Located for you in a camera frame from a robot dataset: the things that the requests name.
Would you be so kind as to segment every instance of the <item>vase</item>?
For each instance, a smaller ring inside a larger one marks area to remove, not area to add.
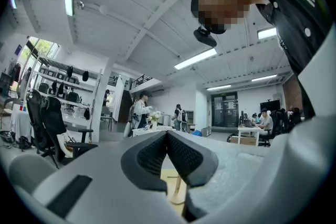
[[[158,125],[157,125],[158,123],[157,123],[157,121],[153,121],[152,123],[153,123],[152,130],[153,130],[153,131],[156,131],[156,129],[158,128],[158,127],[157,127],[157,126],[158,126]]]

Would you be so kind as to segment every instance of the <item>white shirt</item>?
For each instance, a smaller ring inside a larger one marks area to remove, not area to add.
[[[134,106],[134,114],[137,115],[138,120],[136,121],[135,119],[132,119],[132,123],[135,129],[138,128],[140,121],[141,121],[141,116],[143,114],[148,114],[151,113],[149,107],[146,107],[145,103],[140,99],[138,102],[136,102]]]

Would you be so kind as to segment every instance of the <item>white table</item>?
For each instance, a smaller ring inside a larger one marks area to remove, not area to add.
[[[30,118],[28,110],[20,110],[19,104],[14,104],[12,116],[10,117],[10,130],[15,133],[15,140],[19,141],[21,136],[24,136],[30,142]]]
[[[250,133],[256,132],[257,133],[257,140],[256,140],[256,146],[259,145],[259,133],[262,131],[260,127],[238,127],[238,144],[240,144],[240,136],[242,133]]]
[[[154,133],[154,132],[159,132],[159,131],[168,131],[168,130],[176,131],[176,129],[173,129],[171,126],[158,126],[156,130],[149,129],[147,131],[144,128],[141,128],[141,129],[133,130],[133,137],[143,135],[143,134],[149,134],[149,133]]]

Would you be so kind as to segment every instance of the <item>wooden desk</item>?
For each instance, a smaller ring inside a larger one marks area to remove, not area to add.
[[[240,137],[242,132],[248,132],[251,135],[251,132],[256,132],[257,137],[256,137],[256,146],[259,145],[259,133],[262,129],[259,127],[238,127],[238,144],[240,144]]]

